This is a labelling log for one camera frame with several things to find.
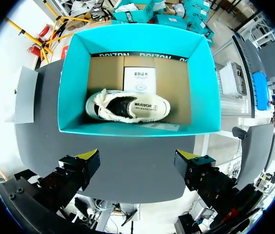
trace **yellow tripod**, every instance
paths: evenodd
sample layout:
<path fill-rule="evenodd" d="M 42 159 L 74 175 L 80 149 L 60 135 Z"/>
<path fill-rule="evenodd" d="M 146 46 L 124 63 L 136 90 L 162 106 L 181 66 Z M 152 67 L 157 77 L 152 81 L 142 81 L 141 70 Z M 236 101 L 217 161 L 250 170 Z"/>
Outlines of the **yellow tripod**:
<path fill-rule="evenodd" d="M 58 14 L 56 14 L 56 12 L 53 10 L 53 8 L 50 6 L 50 4 L 46 1 L 46 0 L 43 0 L 43 3 L 47 6 L 47 8 L 53 13 L 53 15 L 56 17 L 55 19 L 55 23 L 54 23 L 54 26 L 53 26 L 53 29 L 52 29 L 52 34 L 51 34 L 51 39 L 48 40 L 47 42 L 45 43 L 41 43 L 40 41 L 38 41 L 36 38 L 34 38 L 33 36 L 31 36 L 29 33 L 27 33 L 25 30 L 23 30 L 22 28 L 20 28 L 17 24 L 15 24 L 13 21 L 11 21 L 10 19 L 8 18 L 5 18 L 5 20 L 10 24 L 12 25 L 13 27 L 15 27 L 19 32 L 20 34 L 24 34 L 26 37 L 28 37 L 30 40 L 32 40 L 35 44 L 37 44 L 38 46 L 40 46 L 41 48 L 41 59 L 44 57 L 45 58 L 45 61 L 47 64 L 49 64 L 49 60 L 46 56 L 46 52 L 48 53 L 53 53 L 53 51 L 50 49 L 51 48 L 51 44 L 52 42 L 56 41 L 56 40 L 60 40 L 62 38 L 66 38 L 66 37 L 70 37 L 73 35 L 73 33 L 70 33 L 70 34 L 67 34 L 65 36 L 62 36 L 62 37 L 58 37 L 58 38 L 54 38 L 53 39 L 53 35 L 54 35 L 54 32 L 55 32 L 55 28 L 56 28 L 56 25 L 58 23 L 58 21 L 60 22 L 61 25 L 63 25 L 64 22 L 62 19 L 65 19 L 65 20 L 79 20 L 79 21 L 83 21 L 83 22 L 90 22 L 89 20 L 87 19 L 79 19 L 79 18 L 74 18 L 74 17 L 64 17 L 64 16 L 59 16 Z"/>

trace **shoe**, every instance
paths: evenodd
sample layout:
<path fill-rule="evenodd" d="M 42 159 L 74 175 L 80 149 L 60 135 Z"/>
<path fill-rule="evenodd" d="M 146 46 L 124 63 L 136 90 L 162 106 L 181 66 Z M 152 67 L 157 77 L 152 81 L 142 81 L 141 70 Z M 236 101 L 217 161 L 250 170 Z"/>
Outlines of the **shoe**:
<path fill-rule="evenodd" d="M 86 113 L 95 119 L 124 123 L 154 122 L 165 118 L 170 103 L 160 96 L 104 89 L 85 104 Z"/>

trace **teal box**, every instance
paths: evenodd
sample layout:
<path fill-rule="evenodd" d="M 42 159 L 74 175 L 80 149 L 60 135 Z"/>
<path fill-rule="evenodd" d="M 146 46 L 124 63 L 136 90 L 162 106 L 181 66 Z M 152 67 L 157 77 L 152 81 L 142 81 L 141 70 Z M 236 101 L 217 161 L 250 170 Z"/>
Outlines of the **teal box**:
<path fill-rule="evenodd" d="M 169 35 L 169 41 L 177 43 L 167 44 L 162 35 Z M 183 124 L 177 130 L 169 131 L 141 124 L 87 122 L 84 114 L 90 59 L 104 53 L 116 56 L 118 52 L 134 52 L 140 56 L 146 53 L 166 54 L 186 62 L 191 100 L 191 116 L 188 118 L 191 118 L 191 124 Z M 202 35 L 147 23 L 108 25 L 73 35 L 59 84 L 60 132 L 117 137 L 189 136 L 220 131 L 220 120 L 220 92 L 215 63 L 208 42 Z"/>
<path fill-rule="evenodd" d="M 195 17 L 194 23 L 191 24 L 191 31 L 202 34 L 204 37 L 211 39 L 214 36 L 213 31 L 199 17 Z"/>
<path fill-rule="evenodd" d="M 180 16 L 157 15 L 156 23 L 185 30 L 187 29 L 185 20 Z"/>
<path fill-rule="evenodd" d="M 200 9 L 205 10 L 206 12 L 209 12 L 211 4 L 209 1 L 206 0 L 184 0 L 185 10 L 191 8 L 192 6 L 198 7 Z"/>
<path fill-rule="evenodd" d="M 147 23 L 153 17 L 154 0 L 122 0 L 116 9 L 122 5 L 145 4 L 143 10 L 128 12 L 113 12 L 114 17 L 121 22 Z"/>
<path fill-rule="evenodd" d="M 208 19 L 207 11 L 194 6 L 185 10 L 185 15 L 187 16 L 186 18 L 187 23 L 196 21 L 197 17 L 201 18 L 203 21 L 206 21 Z"/>
<path fill-rule="evenodd" d="M 111 22 L 112 24 L 128 23 L 128 22 L 122 22 L 122 21 L 116 20 L 115 17 L 111 18 Z"/>

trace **cable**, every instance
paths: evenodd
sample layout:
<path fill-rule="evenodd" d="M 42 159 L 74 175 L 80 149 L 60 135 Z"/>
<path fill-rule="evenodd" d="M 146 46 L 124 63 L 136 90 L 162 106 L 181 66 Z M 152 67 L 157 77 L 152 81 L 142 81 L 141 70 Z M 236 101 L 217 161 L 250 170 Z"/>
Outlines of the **cable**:
<path fill-rule="evenodd" d="M 112 220 L 112 218 L 111 217 L 109 217 L 110 218 L 110 220 L 116 225 L 116 228 L 117 228 L 117 234 L 118 234 L 118 226 L 117 226 L 117 224 Z"/>

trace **machine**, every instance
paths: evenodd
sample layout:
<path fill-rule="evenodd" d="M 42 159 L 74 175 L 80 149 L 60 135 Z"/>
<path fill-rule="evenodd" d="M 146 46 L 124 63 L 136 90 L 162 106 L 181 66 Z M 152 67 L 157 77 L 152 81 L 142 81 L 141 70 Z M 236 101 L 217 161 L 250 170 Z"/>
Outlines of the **machine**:
<path fill-rule="evenodd" d="M 209 210 L 217 212 L 211 229 L 206 233 L 236 233 L 244 230 L 248 218 L 260 210 L 254 209 L 262 197 L 251 184 L 242 190 L 235 188 L 236 179 L 231 179 L 214 167 L 215 160 L 205 156 L 176 150 L 175 168 L 184 178 L 190 191 L 196 190 Z M 100 166 L 98 150 L 78 156 L 66 156 L 59 160 L 59 167 L 45 178 L 31 184 L 35 176 L 26 170 L 15 174 L 13 179 L 0 185 L 0 195 L 14 219 L 26 233 L 101 233 L 82 222 L 71 222 L 60 217 L 79 189 L 88 186 L 91 177 Z M 80 201 L 75 206 L 82 213 L 85 208 Z M 178 234 L 202 233 L 198 220 L 190 214 L 179 216 L 175 224 Z"/>

